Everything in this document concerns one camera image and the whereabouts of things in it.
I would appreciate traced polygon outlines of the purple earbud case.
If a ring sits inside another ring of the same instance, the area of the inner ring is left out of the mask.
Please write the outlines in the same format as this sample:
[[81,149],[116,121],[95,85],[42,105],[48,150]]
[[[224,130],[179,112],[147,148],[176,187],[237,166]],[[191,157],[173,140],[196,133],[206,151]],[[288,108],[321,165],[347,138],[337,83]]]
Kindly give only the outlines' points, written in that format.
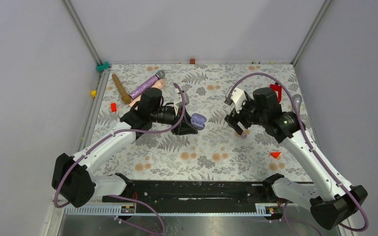
[[197,130],[200,131],[206,127],[207,118],[201,114],[193,113],[190,118],[190,122]]

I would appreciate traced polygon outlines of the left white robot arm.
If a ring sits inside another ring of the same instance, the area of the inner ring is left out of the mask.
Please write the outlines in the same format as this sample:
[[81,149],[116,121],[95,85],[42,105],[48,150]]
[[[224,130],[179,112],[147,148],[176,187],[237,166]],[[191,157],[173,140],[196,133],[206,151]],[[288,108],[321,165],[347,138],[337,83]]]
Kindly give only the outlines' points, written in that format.
[[62,153],[56,159],[51,183],[56,191],[55,207],[69,204],[81,207],[93,198],[109,195],[114,195],[121,202],[129,201],[133,195],[132,182],[124,175],[95,175],[106,160],[143,134],[163,133],[152,130],[153,123],[168,124],[165,132],[170,131],[174,135],[197,134],[205,128],[205,116],[187,112],[189,98],[180,87],[176,87],[174,102],[164,104],[163,101],[160,89],[147,89],[102,138],[72,156]]

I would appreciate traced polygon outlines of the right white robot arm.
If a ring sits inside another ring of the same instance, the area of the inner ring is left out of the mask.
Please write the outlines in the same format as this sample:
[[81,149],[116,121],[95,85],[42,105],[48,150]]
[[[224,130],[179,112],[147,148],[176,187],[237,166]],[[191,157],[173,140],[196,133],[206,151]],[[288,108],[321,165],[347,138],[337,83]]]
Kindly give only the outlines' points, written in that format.
[[260,125],[265,132],[292,154],[314,183],[314,187],[295,183],[281,174],[264,180],[266,201],[289,200],[310,211],[314,220],[331,230],[358,211],[368,196],[362,185],[353,185],[320,152],[310,133],[294,112],[282,111],[271,88],[259,88],[253,97],[242,89],[229,92],[226,104],[234,108],[225,121],[238,134],[244,128]]

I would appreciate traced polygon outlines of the pink toy microphone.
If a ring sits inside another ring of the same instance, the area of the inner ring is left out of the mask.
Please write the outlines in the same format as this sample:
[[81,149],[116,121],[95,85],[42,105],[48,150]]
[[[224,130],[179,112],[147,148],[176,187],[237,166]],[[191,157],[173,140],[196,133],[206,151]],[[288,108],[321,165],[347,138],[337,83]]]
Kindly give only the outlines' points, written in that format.
[[[166,85],[165,79],[160,79],[152,85],[152,88],[162,89],[165,85]],[[140,99],[141,99],[141,95],[139,95],[134,100],[132,100],[129,106],[132,107],[136,102],[140,101]]]

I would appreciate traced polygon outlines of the red square box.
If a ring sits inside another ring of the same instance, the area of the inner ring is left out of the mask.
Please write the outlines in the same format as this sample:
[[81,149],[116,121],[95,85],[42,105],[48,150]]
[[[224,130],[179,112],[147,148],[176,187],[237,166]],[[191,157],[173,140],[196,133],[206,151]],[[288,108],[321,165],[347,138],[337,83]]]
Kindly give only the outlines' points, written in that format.
[[277,100],[278,102],[280,103],[281,100],[282,100],[282,91],[283,91],[283,88],[281,85],[279,85],[278,83],[274,83],[274,84],[271,84],[270,85],[270,88],[276,92],[277,94]]

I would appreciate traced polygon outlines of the red triangle block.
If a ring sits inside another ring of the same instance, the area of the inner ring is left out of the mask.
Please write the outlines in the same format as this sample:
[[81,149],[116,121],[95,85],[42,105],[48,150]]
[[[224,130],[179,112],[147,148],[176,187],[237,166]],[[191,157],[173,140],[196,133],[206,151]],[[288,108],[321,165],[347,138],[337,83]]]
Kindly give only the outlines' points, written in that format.
[[281,154],[282,153],[280,151],[276,151],[276,152],[271,152],[270,156],[273,157],[274,159],[279,159]]

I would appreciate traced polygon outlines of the purple glitter toy microphone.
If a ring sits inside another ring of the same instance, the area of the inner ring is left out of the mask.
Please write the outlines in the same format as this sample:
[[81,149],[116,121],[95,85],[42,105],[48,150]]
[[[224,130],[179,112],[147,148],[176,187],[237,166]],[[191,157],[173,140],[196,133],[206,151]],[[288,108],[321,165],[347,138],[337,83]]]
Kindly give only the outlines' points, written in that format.
[[135,90],[133,90],[130,93],[131,98],[132,99],[137,98],[145,90],[153,86],[158,80],[164,79],[164,77],[165,77],[165,72],[163,70],[158,70],[154,76],[147,79],[145,82],[143,82],[141,85],[139,85]]

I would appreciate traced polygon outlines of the brown toy microphone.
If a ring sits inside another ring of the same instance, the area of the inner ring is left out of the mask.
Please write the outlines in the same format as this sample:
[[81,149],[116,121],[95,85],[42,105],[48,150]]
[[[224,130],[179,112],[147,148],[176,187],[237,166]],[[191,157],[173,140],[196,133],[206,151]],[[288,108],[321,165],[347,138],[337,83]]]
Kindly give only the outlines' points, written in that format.
[[112,74],[112,79],[117,87],[117,90],[120,94],[121,100],[124,104],[129,105],[132,102],[131,96],[127,93],[126,89],[124,88],[123,84],[121,83],[120,79],[116,74]]

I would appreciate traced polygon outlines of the silver toy microphone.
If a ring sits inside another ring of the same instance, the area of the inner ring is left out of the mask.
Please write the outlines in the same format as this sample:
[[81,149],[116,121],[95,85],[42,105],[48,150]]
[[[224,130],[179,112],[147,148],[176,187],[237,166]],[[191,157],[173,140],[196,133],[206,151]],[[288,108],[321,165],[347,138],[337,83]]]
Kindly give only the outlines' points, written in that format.
[[301,105],[303,102],[302,96],[300,94],[295,94],[292,96],[292,98],[293,98],[292,111],[294,113],[300,112]]

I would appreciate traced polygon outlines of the red small block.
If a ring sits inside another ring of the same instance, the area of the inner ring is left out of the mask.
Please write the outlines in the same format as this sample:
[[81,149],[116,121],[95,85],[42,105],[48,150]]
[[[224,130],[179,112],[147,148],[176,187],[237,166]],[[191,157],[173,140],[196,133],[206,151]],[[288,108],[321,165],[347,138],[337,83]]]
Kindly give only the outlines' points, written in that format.
[[111,103],[110,104],[111,112],[116,112],[117,111],[117,104],[116,103]]

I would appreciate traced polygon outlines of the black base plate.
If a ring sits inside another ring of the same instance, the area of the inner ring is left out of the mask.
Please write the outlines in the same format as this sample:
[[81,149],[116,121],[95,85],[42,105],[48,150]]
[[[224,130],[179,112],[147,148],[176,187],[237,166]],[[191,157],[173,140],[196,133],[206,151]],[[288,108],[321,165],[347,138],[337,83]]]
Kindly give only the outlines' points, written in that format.
[[122,197],[139,200],[158,213],[253,213],[256,204],[286,202],[263,182],[126,180]]

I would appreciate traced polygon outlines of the teal corner bracket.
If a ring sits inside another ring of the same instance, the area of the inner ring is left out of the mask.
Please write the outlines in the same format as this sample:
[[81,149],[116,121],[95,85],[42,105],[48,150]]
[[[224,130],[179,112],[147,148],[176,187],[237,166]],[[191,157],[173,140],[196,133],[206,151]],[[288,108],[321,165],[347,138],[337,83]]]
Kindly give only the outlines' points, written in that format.
[[110,66],[110,63],[109,62],[105,62],[105,63],[103,63],[103,64],[101,64],[101,65],[98,65],[97,67],[96,67],[96,70],[98,71],[98,72],[103,72],[105,69],[107,69],[107,68],[110,68],[111,66]]

